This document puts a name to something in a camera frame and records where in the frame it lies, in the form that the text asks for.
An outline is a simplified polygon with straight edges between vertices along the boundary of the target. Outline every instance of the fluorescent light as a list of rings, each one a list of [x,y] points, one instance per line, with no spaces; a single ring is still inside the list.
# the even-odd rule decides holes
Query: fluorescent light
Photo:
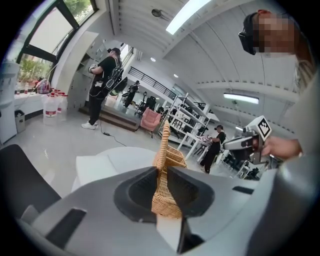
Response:
[[[239,95],[239,94],[231,94],[231,93],[224,93],[223,96],[226,99],[238,100],[238,101],[243,101],[243,102],[250,102],[253,104],[259,104],[259,99],[256,97],[249,97],[249,96],[244,96],[244,95]]]
[[[174,35],[177,30],[201,7],[209,3],[211,0],[189,0],[184,7],[178,12],[178,14],[170,22],[166,28],[171,35]]]

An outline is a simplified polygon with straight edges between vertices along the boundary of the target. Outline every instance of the pink armchair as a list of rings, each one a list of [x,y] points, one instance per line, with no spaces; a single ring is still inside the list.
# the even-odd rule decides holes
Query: pink armchair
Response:
[[[160,123],[161,114],[152,111],[150,108],[146,108],[142,115],[140,126],[151,132],[151,138],[153,138],[153,132],[156,126]]]

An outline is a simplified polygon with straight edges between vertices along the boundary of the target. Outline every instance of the woven basket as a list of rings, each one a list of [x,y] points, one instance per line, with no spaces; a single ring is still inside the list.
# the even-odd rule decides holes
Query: woven basket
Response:
[[[170,218],[181,218],[182,213],[168,189],[168,166],[187,167],[184,156],[178,150],[168,146],[170,125],[166,120],[163,127],[160,151],[156,154],[153,166],[158,170],[157,188],[152,199],[152,212]]]

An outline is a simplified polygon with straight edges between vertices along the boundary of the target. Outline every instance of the trash can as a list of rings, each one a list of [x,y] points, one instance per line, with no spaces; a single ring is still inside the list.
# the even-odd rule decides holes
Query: trash can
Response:
[[[21,110],[16,110],[14,111],[14,117],[15,117],[16,131],[18,133],[23,132],[26,129],[25,113]]]

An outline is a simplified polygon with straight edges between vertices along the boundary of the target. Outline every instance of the black window frame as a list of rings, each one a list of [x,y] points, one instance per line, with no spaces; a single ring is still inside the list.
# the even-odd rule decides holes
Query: black window frame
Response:
[[[93,9],[93,13],[90,15],[90,16],[92,16],[99,9],[97,7],[97,4],[96,4],[95,0],[90,0],[90,3],[91,3],[91,6],[92,6],[92,9]],[[34,36],[34,34],[36,33],[37,29],[39,28],[41,23],[44,21],[44,19],[47,17],[47,15],[54,8],[57,8],[61,12],[61,14],[64,16],[64,18],[72,26],[72,31],[69,33],[69,36],[65,39],[65,41],[61,45],[61,47],[58,50],[56,55],[52,54],[51,52],[47,52],[47,51],[45,51],[43,49],[40,49],[40,48],[30,44],[30,41],[31,41],[32,37]],[[34,57],[37,57],[37,58],[52,62],[52,67],[54,67],[54,68],[50,72],[50,76],[48,78],[49,82],[51,82],[52,77],[53,77],[54,72],[55,72],[55,69],[56,69],[56,65],[58,64],[58,62],[59,62],[64,50],[66,49],[66,47],[68,45],[68,43],[74,37],[74,35],[78,32],[79,28],[84,23],[86,23],[86,21],[89,18],[90,17],[86,18],[83,22],[81,22],[81,24],[79,24],[76,21],[76,19],[74,18],[74,16],[72,15],[72,13],[70,12],[70,10],[68,9],[68,7],[67,7],[66,3],[64,2],[64,0],[56,0],[56,1],[54,1],[51,5],[49,5],[47,7],[47,9],[41,14],[41,16],[36,21],[36,23],[34,25],[34,28],[31,30],[31,32],[29,33],[29,35],[25,39],[23,47],[22,47],[22,49],[21,49],[21,51],[20,51],[20,53],[19,53],[19,55],[17,57],[16,63],[20,64],[23,54],[31,55],[31,56],[34,56]]]

